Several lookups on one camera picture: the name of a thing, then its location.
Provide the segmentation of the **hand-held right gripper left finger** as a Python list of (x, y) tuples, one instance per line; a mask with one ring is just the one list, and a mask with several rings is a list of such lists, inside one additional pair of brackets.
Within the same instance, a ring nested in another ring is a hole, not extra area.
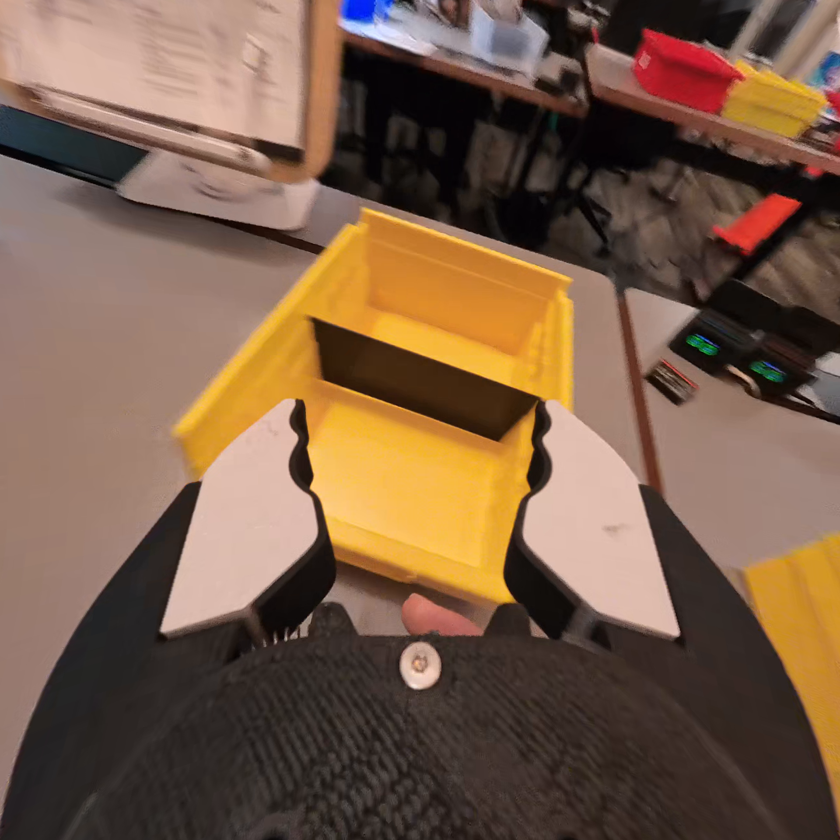
[(199, 482), (161, 635), (235, 623), (283, 640), (330, 592), (337, 563), (312, 489), (305, 403), (286, 399), (229, 444)]

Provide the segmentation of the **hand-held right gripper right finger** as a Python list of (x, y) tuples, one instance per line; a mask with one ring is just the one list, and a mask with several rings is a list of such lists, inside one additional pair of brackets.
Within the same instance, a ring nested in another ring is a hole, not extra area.
[(549, 637), (613, 626), (676, 641), (680, 627), (623, 458), (559, 402), (538, 402), (528, 492), (505, 560), (512, 597)]

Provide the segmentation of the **yellow divided storage bin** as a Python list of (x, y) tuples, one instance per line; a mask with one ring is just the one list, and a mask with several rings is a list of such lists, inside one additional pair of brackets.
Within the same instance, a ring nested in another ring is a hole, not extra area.
[(528, 492), (535, 407), (494, 442), (324, 381), (310, 318), (574, 405), (571, 278), (366, 208), (176, 422), (194, 477), (287, 398), (339, 560), (491, 603)]

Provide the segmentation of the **grey desk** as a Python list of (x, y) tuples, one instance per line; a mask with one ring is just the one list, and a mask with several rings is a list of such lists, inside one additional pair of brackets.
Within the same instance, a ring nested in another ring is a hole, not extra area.
[[(56, 662), (186, 483), (170, 427), (315, 259), (2, 157), (2, 800)], [(837, 825), (802, 705), (749, 605), (668, 562), (682, 651), (610, 631), (697, 713), (793, 838)]]

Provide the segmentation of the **person's right hand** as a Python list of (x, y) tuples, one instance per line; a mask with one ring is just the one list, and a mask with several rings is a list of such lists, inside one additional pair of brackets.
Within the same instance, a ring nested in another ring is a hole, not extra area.
[(402, 623), (411, 636), (476, 637), (482, 629), (468, 618), (414, 593), (402, 605)]

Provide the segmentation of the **small black striped item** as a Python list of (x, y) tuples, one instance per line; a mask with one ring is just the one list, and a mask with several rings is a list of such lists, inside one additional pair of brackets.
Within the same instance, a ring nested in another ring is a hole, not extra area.
[(699, 386), (666, 359), (659, 359), (646, 373), (646, 383), (675, 406), (683, 406), (698, 393)]

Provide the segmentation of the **black device green display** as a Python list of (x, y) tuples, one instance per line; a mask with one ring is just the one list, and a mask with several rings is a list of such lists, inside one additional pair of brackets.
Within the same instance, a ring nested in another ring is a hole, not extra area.
[(719, 375), (736, 366), (751, 350), (753, 332), (710, 309), (702, 309), (669, 342), (668, 349), (701, 371)]
[(753, 354), (743, 362), (744, 373), (756, 384), (764, 400), (786, 398), (810, 386), (816, 379), (813, 369), (773, 358), (767, 354)]

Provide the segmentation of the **black bin divider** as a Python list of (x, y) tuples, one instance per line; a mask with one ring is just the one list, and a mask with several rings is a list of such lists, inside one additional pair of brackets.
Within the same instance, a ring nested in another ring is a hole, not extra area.
[(310, 323), (324, 381), (494, 442), (539, 400), (362, 332), (319, 318)]

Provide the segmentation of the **large yellow storage bin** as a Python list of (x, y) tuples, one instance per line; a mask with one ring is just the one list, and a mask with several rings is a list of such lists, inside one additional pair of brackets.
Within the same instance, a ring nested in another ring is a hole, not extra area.
[(743, 573), (752, 608), (811, 723), (839, 810), (839, 534)]

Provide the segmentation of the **orange plastic part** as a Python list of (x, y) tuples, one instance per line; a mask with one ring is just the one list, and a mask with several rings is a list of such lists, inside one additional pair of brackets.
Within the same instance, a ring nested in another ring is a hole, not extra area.
[(801, 206), (788, 196), (767, 195), (729, 224), (715, 225), (711, 238), (732, 253), (749, 257)]

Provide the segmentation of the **small yellow storage bin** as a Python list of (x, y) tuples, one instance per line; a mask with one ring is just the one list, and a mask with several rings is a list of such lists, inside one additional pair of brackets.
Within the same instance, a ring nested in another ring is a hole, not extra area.
[(741, 59), (735, 68), (742, 78), (730, 86), (721, 109), (724, 119), (796, 140), (828, 106), (819, 90), (772, 70), (755, 69)]

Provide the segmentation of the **printed instruction sheet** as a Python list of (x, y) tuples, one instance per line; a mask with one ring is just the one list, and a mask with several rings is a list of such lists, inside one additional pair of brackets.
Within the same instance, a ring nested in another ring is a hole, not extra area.
[(306, 2), (2, 2), (2, 59), (38, 95), (299, 151), (307, 30)]

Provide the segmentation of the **wooden background table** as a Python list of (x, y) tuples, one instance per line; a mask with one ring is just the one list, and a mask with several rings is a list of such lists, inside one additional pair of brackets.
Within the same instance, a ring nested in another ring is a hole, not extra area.
[[(482, 65), (473, 56), (438, 47), (428, 55), (421, 55), (381, 40), (372, 24), (341, 19), (339, 26), (344, 44), (366, 54), (416, 67), (565, 117), (582, 119), (587, 114), (588, 106), (583, 99), (542, 91), (522, 74), (503, 73)], [(612, 49), (599, 45), (587, 48), (584, 70), (592, 94), (600, 102), (660, 119), (681, 129), (697, 131), (709, 140), (730, 141), (777, 161), (802, 164), (826, 174), (839, 174), (837, 154), (651, 95), (635, 78), (632, 59)]]

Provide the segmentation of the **white box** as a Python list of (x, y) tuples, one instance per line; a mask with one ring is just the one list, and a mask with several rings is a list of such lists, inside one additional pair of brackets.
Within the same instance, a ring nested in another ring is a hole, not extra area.
[(487, 64), (533, 79), (538, 73), (550, 36), (530, 16), (493, 17), (473, 2), (469, 13), (469, 52)]

